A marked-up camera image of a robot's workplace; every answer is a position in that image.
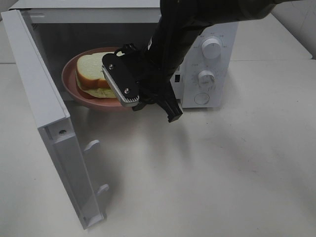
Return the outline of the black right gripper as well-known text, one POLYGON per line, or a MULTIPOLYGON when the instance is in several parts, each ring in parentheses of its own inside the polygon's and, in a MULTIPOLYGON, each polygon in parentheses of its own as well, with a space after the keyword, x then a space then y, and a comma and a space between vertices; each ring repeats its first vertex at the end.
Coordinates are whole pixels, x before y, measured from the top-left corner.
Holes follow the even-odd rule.
POLYGON ((169 123, 178 120, 183 112, 170 83, 172 75, 167 74, 163 66, 147 61, 144 53, 134 45, 124 45, 120 52, 139 87, 137 106, 158 104, 167 113, 169 123))

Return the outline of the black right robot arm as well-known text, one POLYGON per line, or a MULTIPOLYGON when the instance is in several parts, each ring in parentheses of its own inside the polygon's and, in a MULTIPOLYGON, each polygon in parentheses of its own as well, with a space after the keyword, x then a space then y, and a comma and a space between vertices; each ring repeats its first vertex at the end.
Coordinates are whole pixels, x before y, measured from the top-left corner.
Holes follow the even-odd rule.
POLYGON ((124 67, 118 97, 133 110, 147 104, 163 108, 168 121, 176 121, 182 111, 170 79, 183 62, 197 37, 207 27, 220 23, 258 20, 279 4, 278 0, 162 0, 161 18, 147 48, 139 50, 125 44, 119 57, 124 67))

